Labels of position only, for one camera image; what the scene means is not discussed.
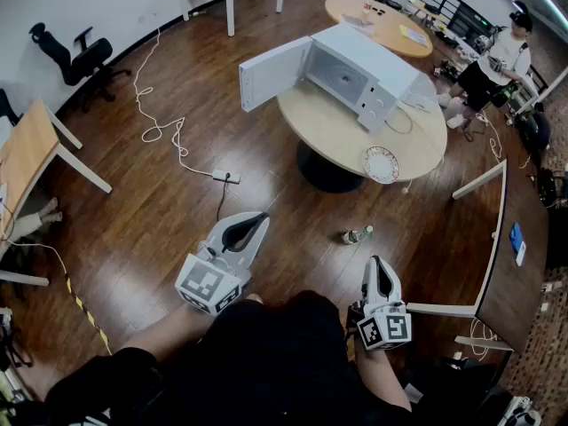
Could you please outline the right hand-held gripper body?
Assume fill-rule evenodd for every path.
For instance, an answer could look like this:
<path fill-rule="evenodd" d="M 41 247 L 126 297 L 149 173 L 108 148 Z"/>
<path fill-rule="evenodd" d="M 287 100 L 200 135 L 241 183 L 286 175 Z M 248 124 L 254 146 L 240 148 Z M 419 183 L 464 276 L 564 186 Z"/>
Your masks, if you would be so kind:
<path fill-rule="evenodd" d="M 404 302 L 377 307 L 357 323 L 366 351 L 386 351 L 412 340 L 411 315 Z"/>

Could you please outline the floral rimmed white plate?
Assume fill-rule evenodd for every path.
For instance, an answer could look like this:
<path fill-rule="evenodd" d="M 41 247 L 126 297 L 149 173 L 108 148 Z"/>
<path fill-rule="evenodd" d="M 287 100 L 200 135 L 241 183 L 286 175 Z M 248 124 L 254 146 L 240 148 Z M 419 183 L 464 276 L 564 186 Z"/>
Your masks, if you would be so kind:
<path fill-rule="evenodd" d="M 362 164 L 364 171 L 376 183 L 389 185 L 398 179 L 398 160 L 384 147 L 370 146 L 363 153 Z"/>

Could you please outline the person's left forearm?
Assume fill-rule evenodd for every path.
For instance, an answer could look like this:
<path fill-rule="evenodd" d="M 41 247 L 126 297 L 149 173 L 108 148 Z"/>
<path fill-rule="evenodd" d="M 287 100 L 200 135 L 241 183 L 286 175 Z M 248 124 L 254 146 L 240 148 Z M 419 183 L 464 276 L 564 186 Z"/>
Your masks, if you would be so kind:
<path fill-rule="evenodd" d="M 191 305 L 182 305 L 138 331 L 119 352 L 139 353 L 164 363 L 193 351 L 196 357 L 229 365 L 252 352 L 268 311 L 255 294 L 227 306 L 216 317 Z"/>

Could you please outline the person's right forearm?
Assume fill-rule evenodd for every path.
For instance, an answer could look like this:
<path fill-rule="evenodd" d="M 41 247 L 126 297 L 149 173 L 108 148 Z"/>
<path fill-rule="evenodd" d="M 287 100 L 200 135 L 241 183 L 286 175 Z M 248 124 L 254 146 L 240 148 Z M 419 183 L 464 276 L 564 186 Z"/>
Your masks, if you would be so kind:
<path fill-rule="evenodd" d="M 365 386 L 379 399 L 412 411 L 385 351 L 367 351 L 363 343 L 354 341 L 355 363 Z"/>

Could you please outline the clear bottle with green cap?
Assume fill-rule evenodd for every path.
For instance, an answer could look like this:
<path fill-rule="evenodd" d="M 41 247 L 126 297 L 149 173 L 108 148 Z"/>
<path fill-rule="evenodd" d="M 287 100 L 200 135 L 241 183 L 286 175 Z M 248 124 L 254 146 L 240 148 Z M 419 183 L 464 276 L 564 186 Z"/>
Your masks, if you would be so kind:
<path fill-rule="evenodd" d="M 372 235 L 374 227 L 365 226 L 362 230 L 350 230 L 342 235 L 342 240 L 347 245 L 358 244 Z"/>

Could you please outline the yellow black striped floor tape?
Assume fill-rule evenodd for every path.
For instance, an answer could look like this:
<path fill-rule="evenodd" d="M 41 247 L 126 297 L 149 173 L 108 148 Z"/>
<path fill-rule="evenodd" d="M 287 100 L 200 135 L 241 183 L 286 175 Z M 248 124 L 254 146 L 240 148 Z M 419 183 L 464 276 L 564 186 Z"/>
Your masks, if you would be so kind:
<path fill-rule="evenodd" d="M 109 346 L 109 341 L 108 341 L 107 335 L 102 330 L 102 328 L 99 326 L 97 321 L 94 319 L 94 317 L 92 316 L 91 312 L 88 310 L 88 308 L 85 305 L 85 303 L 83 302 L 83 300 L 74 291 L 72 283 L 71 283 L 71 278 L 70 278 L 70 276 L 67 272 L 65 272 L 65 282 L 66 282 L 67 290 L 68 290 L 69 294 L 73 297 L 75 304 L 79 307 L 79 309 L 83 312 L 83 314 L 85 315 L 85 317 L 87 318 L 89 323 L 93 326 L 93 328 L 99 334 L 102 342 L 104 343 L 104 345 L 106 347 L 107 353 L 109 355 L 111 355 L 112 351 L 111 351 L 110 346 Z"/>

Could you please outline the dark curved desk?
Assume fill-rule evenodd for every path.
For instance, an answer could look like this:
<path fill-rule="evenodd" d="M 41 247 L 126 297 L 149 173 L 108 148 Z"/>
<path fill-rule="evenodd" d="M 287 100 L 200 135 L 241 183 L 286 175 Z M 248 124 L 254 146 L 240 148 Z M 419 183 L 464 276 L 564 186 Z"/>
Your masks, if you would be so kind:
<path fill-rule="evenodd" d="M 501 340 L 457 336 L 455 341 L 486 349 L 515 351 L 521 354 L 528 341 L 534 316 L 540 307 L 548 250 L 548 212 L 529 177 L 506 160 L 452 193 L 452 200 L 474 192 L 495 178 L 501 178 L 500 207 L 492 251 L 485 276 L 473 305 L 409 303 L 413 313 L 478 319 Z M 521 266 L 509 234 L 518 222 L 526 245 Z"/>

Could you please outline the blue booklet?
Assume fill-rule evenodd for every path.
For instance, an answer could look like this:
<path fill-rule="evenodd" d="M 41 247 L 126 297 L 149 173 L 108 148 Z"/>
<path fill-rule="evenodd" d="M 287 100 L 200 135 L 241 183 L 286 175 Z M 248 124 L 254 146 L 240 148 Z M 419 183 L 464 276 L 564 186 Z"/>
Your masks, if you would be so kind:
<path fill-rule="evenodd" d="M 515 252 L 515 254 L 517 255 L 519 250 L 521 249 L 521 246 L 524 243 L 524 238 L 523 238 L 523 234 L 520 228 L 520 225 L 518 222 L 515 222 L 511 228 L 510 234 L 509 234 L 509 239 L 511 242 L 511 246 Z"/>

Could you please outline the white machine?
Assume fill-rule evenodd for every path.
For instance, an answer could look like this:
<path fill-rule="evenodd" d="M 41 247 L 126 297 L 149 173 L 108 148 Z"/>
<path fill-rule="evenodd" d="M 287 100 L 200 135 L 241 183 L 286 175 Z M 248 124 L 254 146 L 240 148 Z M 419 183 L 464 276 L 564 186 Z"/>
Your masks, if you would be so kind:
<path fill-rule="evenodd" d="M 514 397 L 497 426 L 541 426 L 541 415 L 528 397 Z"/>

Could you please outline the translucent plastic container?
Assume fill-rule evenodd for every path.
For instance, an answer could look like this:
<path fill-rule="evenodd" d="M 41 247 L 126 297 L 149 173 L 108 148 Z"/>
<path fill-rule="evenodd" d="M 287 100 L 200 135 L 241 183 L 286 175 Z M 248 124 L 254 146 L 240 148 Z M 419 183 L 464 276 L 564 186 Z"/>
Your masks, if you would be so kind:
<path fill-rule="evenodd" d="M 398 101 L 429 114 L 440 109 L 436 88 L 430 78 L 422 72 L 416 76 Z"/>

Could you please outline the black backpack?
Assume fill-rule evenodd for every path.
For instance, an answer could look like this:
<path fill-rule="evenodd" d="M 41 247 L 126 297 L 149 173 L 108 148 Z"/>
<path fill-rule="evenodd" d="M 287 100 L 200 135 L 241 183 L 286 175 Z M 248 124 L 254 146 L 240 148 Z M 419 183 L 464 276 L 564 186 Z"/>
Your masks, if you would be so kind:
<path fill-rule="evenodd" d="M 550 125 L 543 112 L 534 111 L 527 115 L 518 115 L 516 126 L 529 153 L 539 153 L 548 149 Z"/>

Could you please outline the white microwave oven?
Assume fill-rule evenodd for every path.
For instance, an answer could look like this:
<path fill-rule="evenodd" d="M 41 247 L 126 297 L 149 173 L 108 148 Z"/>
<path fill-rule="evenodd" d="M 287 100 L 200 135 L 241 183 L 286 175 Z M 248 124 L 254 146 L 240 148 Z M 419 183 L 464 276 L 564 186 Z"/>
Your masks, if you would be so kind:
<path fill-rule="evenodd" d="M 312 62 L 321 57 L 335 57 L 367 78 L 356 104 L 312 75 Z M 241 107 L 249 112 L 307 79 L 353 111 L 367 131 L 376 133 L 419 73 L 358 30 L 337 24 L 241 63 Z"/>

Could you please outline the dark covered book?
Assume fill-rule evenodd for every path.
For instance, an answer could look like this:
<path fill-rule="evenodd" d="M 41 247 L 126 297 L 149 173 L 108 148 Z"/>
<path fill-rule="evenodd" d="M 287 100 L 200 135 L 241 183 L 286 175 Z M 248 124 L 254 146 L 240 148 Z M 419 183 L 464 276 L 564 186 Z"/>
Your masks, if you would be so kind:
<path fill-rule="evenodd" d="M 375 24 L 368 20 L 362 20 L 356 17 L 349 16 L 347 14 L 342 14 L 340 22 L 351 28 L 354 28 L 361 33 L 365 33 L 367 36 L 372 36 L 375 33 Z"/>

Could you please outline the oval wooden table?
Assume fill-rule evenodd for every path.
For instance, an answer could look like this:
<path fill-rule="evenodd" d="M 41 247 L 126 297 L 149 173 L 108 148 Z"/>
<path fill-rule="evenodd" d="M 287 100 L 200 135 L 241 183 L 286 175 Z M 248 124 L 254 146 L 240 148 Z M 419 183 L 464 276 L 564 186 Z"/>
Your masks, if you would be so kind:
<path fill-rule="evenodd" d="M 365 2 L 369 2 L 372 7 L 375 6 L 385 10 L 385 14 L 379 16 L 371 9 L 368 21 L 375 24 L 375 33 L 371 36 L 369 35 L 370 38 L 383 47 L 403 56 L 426 58 L 431 55 L 433 45 L 426 32 L 406 15 L 395 11 L 386 4 L 372 3 L 370 0 L 326 0 L 325 9 L 332 20 L 340 23 L 342 14 L 362 19 Z M 403 37 L 400 33 L 400 25 L 426 35 L 428 45 L 424 47 Z"/>

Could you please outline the black metal railing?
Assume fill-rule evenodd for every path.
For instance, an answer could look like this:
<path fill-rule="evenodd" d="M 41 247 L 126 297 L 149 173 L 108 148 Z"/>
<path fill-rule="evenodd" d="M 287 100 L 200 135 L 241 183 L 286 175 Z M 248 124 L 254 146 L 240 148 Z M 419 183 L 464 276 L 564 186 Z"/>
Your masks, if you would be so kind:
<path fill-rule="evenodd" d="M 415 0 L 445 19 L 445 25 L 458 36 L 487 36 L 494 33 L 493 24 L 462 0 Z"/>

